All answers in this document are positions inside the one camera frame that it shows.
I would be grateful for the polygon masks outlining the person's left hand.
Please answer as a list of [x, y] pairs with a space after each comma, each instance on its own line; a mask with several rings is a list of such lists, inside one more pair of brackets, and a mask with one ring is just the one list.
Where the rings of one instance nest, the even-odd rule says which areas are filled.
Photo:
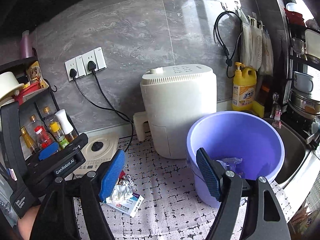
[[28, 240], [35, 222], [35, 218], [40, 209], [40, 205], [31, 207], [17, 222], [18, 230], [23, 239]]

